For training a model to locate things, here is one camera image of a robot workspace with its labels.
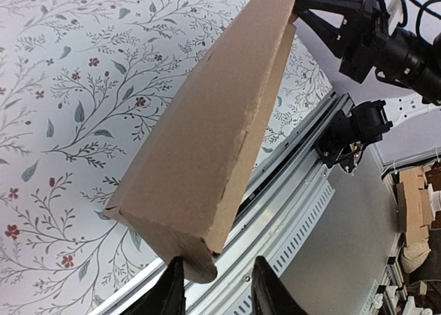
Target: flower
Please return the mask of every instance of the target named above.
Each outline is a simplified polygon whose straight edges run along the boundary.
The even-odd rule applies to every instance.
[[[144,106],[144,105],[145,105],[145,99],[143,96],[136,98],[136,103],[135,103],[136,107],[140,107],[140,106]]]
[[[73,260],[74,258],[72,258],[72,255],[63,256],[63,260],[61,261],[61,264],[64,265],[64,268],[67,269],[74,266]]]
[[[92,67],[92,66],[96,67],[98,64],[99,64],[98,58],[93,58],[93,59],[90,58],[89,59],[89,67]]]
[[[16,187],[11,187],[9,189],[9,199],[15,200],[19,197],[19,195],[17,194],[19,191],[19,189],[17,189]]]
[[[8,230],[5,231],[5,235],[7,237],[12,237],[12,239],[16,240],[17,236],[20,234],[20,230],[17,228],[17,226],[15,224],[8,225],[7,229]]]
[[[37,91],[35,92],[35,95],[37,96],[37,99],[44,98],[44,91]]]
[[[74,72],[72,73],[72,79],[74,81],[78,81],[81,78],[80,73],[79,72]]]

